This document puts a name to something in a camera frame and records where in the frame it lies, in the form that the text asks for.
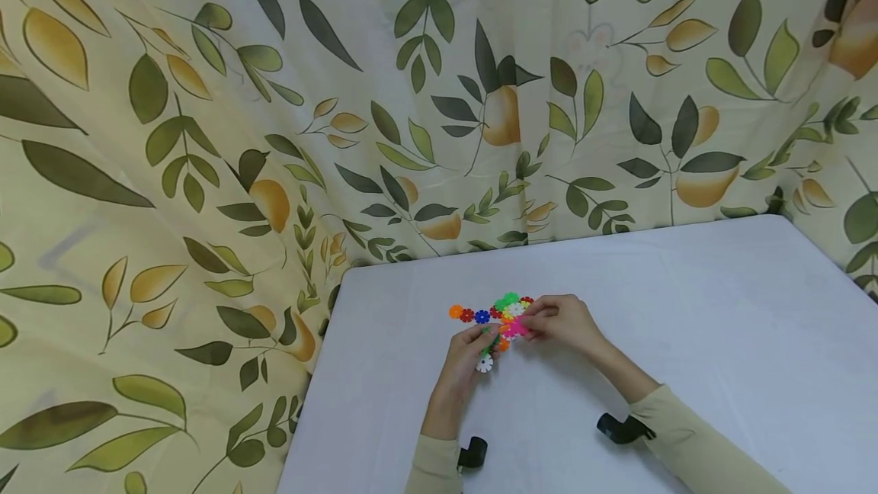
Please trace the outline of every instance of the left hand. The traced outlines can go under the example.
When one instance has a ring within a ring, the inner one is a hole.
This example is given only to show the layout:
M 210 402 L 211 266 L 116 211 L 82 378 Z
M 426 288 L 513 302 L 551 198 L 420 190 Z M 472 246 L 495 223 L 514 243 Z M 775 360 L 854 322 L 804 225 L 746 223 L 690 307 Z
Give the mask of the left hand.
M 463 410 L 473 395 L 476 377 L 481 374 L 476 371 L 481 351 L 491 346 L 498 333 L 499 325 L 475 325 L 451 338 L 445 366 L 430 396 L 421 435 L 443 441 L 457 438 Z

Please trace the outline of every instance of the beige sleeve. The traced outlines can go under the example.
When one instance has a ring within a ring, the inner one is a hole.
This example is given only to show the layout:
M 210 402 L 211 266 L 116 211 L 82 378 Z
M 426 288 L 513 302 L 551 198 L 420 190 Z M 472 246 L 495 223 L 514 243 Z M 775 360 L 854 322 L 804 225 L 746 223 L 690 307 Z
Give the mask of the beige sleeve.
M 421 435 L 412 460 L 412 472 L 405 494 L 462 494 L 463 481 L 457 471 L 460 444 Z
M 668 386 L 631 404 L 631 415 L 655 432 L 646 442 L 649 450 L 694 494 L 791 494 Z

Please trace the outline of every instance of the yellow leaf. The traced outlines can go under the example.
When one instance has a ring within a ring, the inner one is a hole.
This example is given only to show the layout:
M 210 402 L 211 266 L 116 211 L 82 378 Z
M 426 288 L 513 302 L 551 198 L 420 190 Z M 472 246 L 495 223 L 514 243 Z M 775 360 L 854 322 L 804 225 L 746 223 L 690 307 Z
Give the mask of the yellow leaf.
M 90 30 L 98 33 L 99 35 L 103 35 L 104 37 L 110 36 L 110 31 L 107 30 L 107 27 L 104 25 L 104 22 L 95 14 L 95 11 L 91 9 L 90 5 L 86 4 L 85 1 L 82 0 L 53 0 L 59 5 L 65 12 L 70 14 L 70 17 L 80 22 L 80 24 L 85 25 L 90 28 Z
M 24 16 L 24 42 L 48 70 L 88 90 L 85 48 L 68 26 L 38 8 L 31 8 Z
M 336 136 L 335 134 L 327 134 L 327 140 L 339 149 L 347 149 L 348 147 L 356 146 L 357 143 L 359 143 L 353 140 L 346 140 L 344 137 Z
M 683 20 L 665 38 L 668 48 L 676 53 L 703 43 L 716 33 L 716 27 L 701 20 Z
M 692 146 L 700 146 L 701 143 L 710 140 L 717 126 L 719 126 L 719 112 L 716 107 L 705 105 L 698 109 L 698 130 L 695 132 Z
M 352 113 L 339 113 L 330 120 L 329 125 L 345 134 L 356 134 L 363 130 L 365 126 L 369 126 L 362 118 Z
M 152 302 L 177 282 L 188 265 L 158 265 L 144 269 L 131 281 L 132 303 Z
M 646 57 L 646 71 L 653 77 L 660 77 L 674 71 L 680 64 L 671 64 L 664 56 L 649 54 Z
M 324 114 L 329 114 L 335 109 L 335 105 L 338 103 L 338 98 L 329 98 L 328 100 L 320 101 L 317 104 L 317 107 L 314 107 L 314 118 L 323 117 Z
M 168 68 L 174 80 L 188 93 L 202 100 L 212 100 L 207 87 L 200 75 L 192 68 L 183 57 L 168 54 Z
M 664 27 L 665 25 L 670 24 L 671 21 L 674 21 L 678 17 L 686 12 L 689 9 L 690 5 L 696 0 L 680 0 L 675 2 L 669 9 L 664 10 L 661 14 L 657 15 L 652 22 L 649 22 L 648 27 Z
M 290 199 L 281 184 L 274 180 L 260 180 L 250 186 L 250 198 L 276 233 L 282 233 L 290 217 Z
M 835 207 L 831 198 L 828 198 L 826 191 L 817 180 L 807 178 L 802 182 L 802 192 L 808 202 L 816 207 Z
M 142 322 L 144 326 L 152 328 L 152 330 L 164 328 L 164 326 L 168 324 L 168 319 L 170 319 L 170 314 L 173 313 L 175 304 L 177 304 L 177 300 L 174 300 L 168 305 L 164 305 L 156 310 L 149 311 L 149 313 L 140 319 L 140 322 Z
M 101 292 L 104 294 L 104 303 L 106 303 L 109 310 L 112 310 L 112 307 L 116 304 L 116 299 L 119 297 L 122 281 L 125 281 L 126 269 L 128 269 L 128 256 L 110 265 L 110 268 L 104 274 Z

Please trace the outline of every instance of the fabric backdrop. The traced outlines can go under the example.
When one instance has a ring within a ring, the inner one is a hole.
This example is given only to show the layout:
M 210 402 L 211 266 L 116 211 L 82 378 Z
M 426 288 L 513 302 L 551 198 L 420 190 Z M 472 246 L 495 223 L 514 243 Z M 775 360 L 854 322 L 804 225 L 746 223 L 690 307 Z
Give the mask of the fabric backdrop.
M 771 209 L 876 297 L 878 0 L 0 14 L 4 492 L 273 494 L 352 265 Z

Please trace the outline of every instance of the hand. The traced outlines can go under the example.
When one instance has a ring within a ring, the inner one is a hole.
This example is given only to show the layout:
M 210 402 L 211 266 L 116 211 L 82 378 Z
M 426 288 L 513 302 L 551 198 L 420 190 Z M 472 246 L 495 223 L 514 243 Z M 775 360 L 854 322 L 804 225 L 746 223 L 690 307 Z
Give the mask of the hand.
M 530 328 L 527 340 L 547 335 L 581 351 L 589 359 L 612 348 L 591 318 L 588 305 L 573 296 L 543 296 L 524 311 L 521 325 Z
M 476 364 L 482 350 L 497 338 L 499 325 L 475 325 L 451 338 L 445 366 L 430 396 L 421 435 L 451 441 L 457 438 L 463 410 L 473 395 L 477 375 Z

